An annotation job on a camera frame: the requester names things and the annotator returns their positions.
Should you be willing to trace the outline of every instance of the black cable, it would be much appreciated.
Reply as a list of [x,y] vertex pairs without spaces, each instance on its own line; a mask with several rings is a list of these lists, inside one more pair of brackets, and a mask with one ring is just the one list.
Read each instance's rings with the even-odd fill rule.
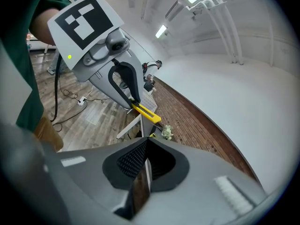
[[57,102],[57,83],[60,76],[60,63],[61,63],[61,55],[58,56],[57,64],[56,64],[56,70],[55,70],[55,80],[54,80],[54,97],[55,97],[55,112],[54,112],[54,118],[50,120],[53,122],[57,117],[57,110],[58,110],[58,102]]
[[66,97],[68,97],[68,98],[71,98],[71,99],[76,99],[77,101],[79,101],[77,98],[78,98],[78,94],[77,93],[74,93],[74,97],[70,97],[69,95],[70,95],[70,91],[68,90],[68,89],[64,89],[64,91],[62,91],[61,90],[61,86],[60,86],[60,91],[61,91],[61,93],[64,95],[64,96],[66,96]]
[[60,132],[60,131],[62,130],[62,123],[63,123],[63,122],[66,122],[66,121],[70,120],[71,118],[74,118],[74,117],[77,116],[78,114],[82,113],[87,107],[88,107],[88,103],[86,102],[85,108],[83,108],[80,112],[76,113],[75,115],[73,115],[72,117],[70,117],[70,118],[68,118],[68,119],[65,119],[65,120],[60,121],[60,122],[56,122],[56,123],[52,124],[52,126],[57,125],[57,124],[60,124],[60,125],[61,125],[60,130],[58,130],[58,131],[56,130],[56,132]]
[[104,103],[104,100],[108,100],[108,99],[110,99],[110,97],[108,97],[108,98],[103,98],[103,99],[93,99],[93,100],[87,100],[87,99],[85,99],[85,101],[92,102],[92,101],[95,101],[95,100],[101,100],[101,103]]
[[159,126],[156,126],[159,130],[164,130],[164,128],[163,127],[159,127]]

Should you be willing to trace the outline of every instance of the table leg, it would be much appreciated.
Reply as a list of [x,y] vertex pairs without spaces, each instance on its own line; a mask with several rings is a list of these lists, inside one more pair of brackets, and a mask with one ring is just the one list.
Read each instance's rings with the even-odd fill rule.
[[48,52],[48,48],[49,48],[49,44],[47,44],[47,47],[45,48],[44,53],[47,53],[47,52]]
[[122,137],[125,133],[127,133],[135,124],[141,121],[141,114],[139,114],[135,119],[132,120],[131,123],[129,123],[118,135],[117,138],[119,139]]
[[127,114],[129,114],[132,110],[133,110],[133,109],[129,109],[128,112],[127,112]]

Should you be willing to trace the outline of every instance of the yellow tool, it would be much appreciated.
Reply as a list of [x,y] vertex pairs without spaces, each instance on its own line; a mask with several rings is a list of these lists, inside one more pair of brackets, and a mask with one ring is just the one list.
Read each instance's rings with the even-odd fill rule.
[[157,137],[155,133],[152,133],[149,137]]
[[136,109],[141,115],[148,118],[154,124],[161,121],[161,117],[157,116],[155,113],[151,112],[148,108],[144,107],[143,105],[140,105],[133,99],[132,99],[132,107]]

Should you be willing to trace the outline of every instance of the white wall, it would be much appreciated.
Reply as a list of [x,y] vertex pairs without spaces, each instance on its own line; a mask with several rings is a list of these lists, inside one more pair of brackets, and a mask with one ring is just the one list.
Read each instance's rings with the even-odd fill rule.
[[123,30],[125,36],[129,39],[130,49],[135,53],[139,61],[142,63],[155,60],[148,51],[146,51],[131,35]]
[[[278,4],[274,0],[224,1],[237,27],[243,56],[270,63],[271,27],[274,37],[273,65],[300,77],[300,45]],[[181,27],[176,29],[172,29],[170,23],[170,34],[161,38],[171,56],[195,53],[226,54],[219,33],[204,10],[193,22],[194,29],[186,28],[188,22],[191,23],[182,21]]]
[[[240,36],[242,55],[246,58],[270,63],[270,39]],[[169,50],[171,56],[189,54],[226,54],[221,38],[212,38]],[[274,41],[273,66],[300,78],[300,49],[294,44]]]
[[270,193],[299,157],[300,82],[256,60],[225,61],[225,55],[172,57],[156,76],[231,139]]

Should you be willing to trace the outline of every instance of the white pipe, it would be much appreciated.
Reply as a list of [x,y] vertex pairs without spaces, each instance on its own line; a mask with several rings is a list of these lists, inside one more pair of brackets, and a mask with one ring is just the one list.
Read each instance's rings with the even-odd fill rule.
[[264,1],[265,7],[266,7],[266,13],[268,16],[269,21],[269,36],[270,36],[270,66],[273,66],[273,60],[274,60],[274,34],[273,34],[273,27],[272,27],[272,21],[268,9],[267,1]]
[[150,22],[150,20],[151,20],[152,7],[154,6],[156,1],[157,0],[147,0],[147,2],[146,2],[144,16],[142,16],[142,19],[147,23]]
[[223,19],[223,17],[222,17],[222,15],[221,15],[221,13],[220,13],[219,10],[216,11],[216,14],[217,14],[217,17],[220,20],[220,22],[221,22],[221,24],[223,26],[224,32],[226,34],[226,38],[227,38],[227,41],[228,41],[228,44],[229,44],[229,48],[230,48],[231,54],[232,54],[232,62],[236,63],[237,61],[236,61],[236,58],[235,58],[235,52],[234,52],[234,48],[233,48],[233,41],[231,39],[231,36],[229,34],[229,31],[227,29],[225,21],[224,21],[224,19]]
[[[223,0],[217,0],[217,2],[219,4],[221,4],[221,3],[223,3]],[[243,56],[242,56],[242,48],[241,48],[241,45],[240,45],[240,38],[239,38],[238,31],[237,31],[236,26],[234,24],[233,17],[231,17],[231,14],[230,14],[230,12],[229,12],[226,5],[224,6],[224,10],[225,10],[225,14],[227,16],[227,19],[229,21],[229,24],[231,26],[232,33],[233,33],[233,36],[234,36],[234,39],[235,39],[236,47],[237,47],[237,50],[238,50],[238,57],[239,57],[240,65],[243,65],[244,64],[244,59],[243,59]]]
[[[212,0],[211,0],[211,1],[204,0],[204,1],[205,1],[206,3],[208,3],[209,6],[212,5],[212,4],[211,4]],[[209,16],[210,16],[212,22],[215,24],[215,26],[216,26],[216,28],[217,28],[217,30],[218,30],[218,32],[219,32],[221,38],[222,38],[222,41],[223,41],[223,44],[224,44],[224,46],[225,46],[225,50],[226,50],[228,56],[229,56],[229,57],[231,58],[231,60],[232,60],[232,57],[231,57],[231,55],[230,55],[230,52],[229,52],[227,43],[226,43],[226,41],[225,41],[225,38],[224,38],[224,36],[223,36],[223,33],[222,33],[222,31],[221,31],[221,29],[220,29],[220,27],[219,27],[217,21],[215,20],[214,16],[211,14],[210,10],[207,8],[206,4],[204,3],[204,1],[197,3],[194,7],[197,6],[196,8],[199,9],[199,8],[200,8],[200,6],[199,6],[200,4],[202,4],[202,5],[204,6],[204,8],[206,9],[207,13],[209,14]]]
[[207,8],[212,8],[215,6],[215,3],[213,0],[203,0],[202,2],[206,5]]

